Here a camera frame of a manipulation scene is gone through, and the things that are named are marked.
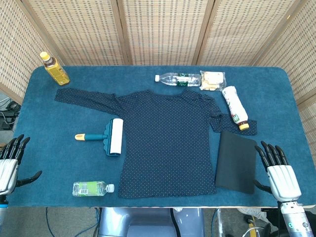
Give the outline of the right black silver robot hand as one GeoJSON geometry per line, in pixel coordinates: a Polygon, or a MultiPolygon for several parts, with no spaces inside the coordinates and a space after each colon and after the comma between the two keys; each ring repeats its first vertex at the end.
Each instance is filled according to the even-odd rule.
{"type": "Polygon", "coordinates": [[[270,182],[269,186],[254,180],[254,185],[270,193],[279,202],[297,201],[302,195],[297,177],[292,166],[288,163],[284,151],[279,146],[273,146],[261,141],[262,147],[254,146],[258,152],[265,172],[270,182]]]}

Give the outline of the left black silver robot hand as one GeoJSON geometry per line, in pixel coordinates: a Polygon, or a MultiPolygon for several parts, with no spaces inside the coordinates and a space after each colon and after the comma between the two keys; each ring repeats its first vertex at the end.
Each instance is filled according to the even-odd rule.
{"type": "Polygon", "coordinates": [[[18,172],[24,155],[26,145],[30,137],[24,138],[24,134],[13,138],[0,149],[0,197],[10,195],[15,188],[30,184],[42,174],[38,171],[30,178],[18,180],[18,172]]]}

